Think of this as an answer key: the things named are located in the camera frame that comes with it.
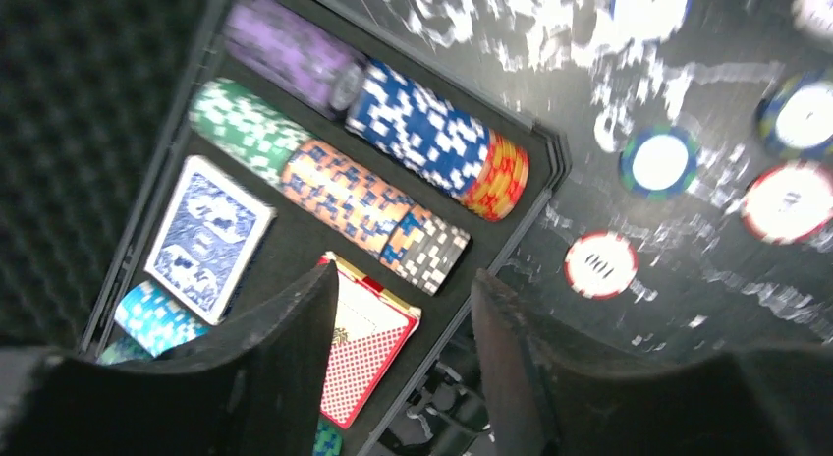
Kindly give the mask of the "blue poker card deck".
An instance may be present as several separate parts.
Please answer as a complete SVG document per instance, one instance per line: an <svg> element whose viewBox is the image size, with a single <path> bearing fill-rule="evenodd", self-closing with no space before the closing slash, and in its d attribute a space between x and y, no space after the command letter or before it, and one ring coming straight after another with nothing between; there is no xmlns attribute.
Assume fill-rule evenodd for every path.
<svg viewBox="0 0 833 456"><path fill-rule="evenodd" d="M205 322L227 314L276 209L207 158L188 157L144 271Z"/></svg>

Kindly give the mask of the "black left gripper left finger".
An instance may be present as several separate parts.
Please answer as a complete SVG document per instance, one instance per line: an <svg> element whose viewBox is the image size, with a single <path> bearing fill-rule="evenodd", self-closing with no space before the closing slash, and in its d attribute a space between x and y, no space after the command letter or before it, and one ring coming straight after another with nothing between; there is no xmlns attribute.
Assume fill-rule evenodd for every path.
<svg viewBox="0 0 833 456"><path fill-rule="evenodd" d="M309 455L337 308L333 265L151 361L1 350L5 455Z"/></svg>

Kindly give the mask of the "green blue 50 chip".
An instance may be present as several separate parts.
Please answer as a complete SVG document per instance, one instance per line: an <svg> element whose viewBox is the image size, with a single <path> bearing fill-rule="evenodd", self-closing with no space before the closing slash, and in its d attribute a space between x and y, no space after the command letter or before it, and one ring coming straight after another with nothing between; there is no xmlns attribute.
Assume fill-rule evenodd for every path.
<svg viewBox="0 0 833 456"><path fill-rule="evenodd" d="M763 146L782 159L832 154L832 71L794 75L761 99L755 112Z"/></svg>
<svg viewBox="0 0 833 456"><path fill-rule="evenodd" d="M698 170L699 144L679 126L652 126L631 136L619 158L620 180L633 194L666 200L682 194Z"/></svg>

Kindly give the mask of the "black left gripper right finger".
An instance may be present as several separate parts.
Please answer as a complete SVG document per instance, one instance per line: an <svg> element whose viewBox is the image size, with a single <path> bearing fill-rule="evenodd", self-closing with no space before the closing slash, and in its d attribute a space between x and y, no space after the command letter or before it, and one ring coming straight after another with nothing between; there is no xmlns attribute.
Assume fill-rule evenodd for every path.
<svg viewBox="0 0 833 456"><path fill-rule="evenodd" d="M485 271L472 327L500 455L828 455L832 351L727 350L664 366L528 308Z"/></svg>

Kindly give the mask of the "red poker card deck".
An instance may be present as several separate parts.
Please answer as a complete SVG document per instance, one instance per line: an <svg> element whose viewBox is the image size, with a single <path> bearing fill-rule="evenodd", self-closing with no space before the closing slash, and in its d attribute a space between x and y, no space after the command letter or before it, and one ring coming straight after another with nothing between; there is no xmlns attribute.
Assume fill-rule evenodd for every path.
<svg viewBox="0 0 833 456"><path fill-rule="evenodd" d="M319 262L338 273L338 307L321 414L349 428L420 325L421 309L392 294L333 252Z"/></svg>

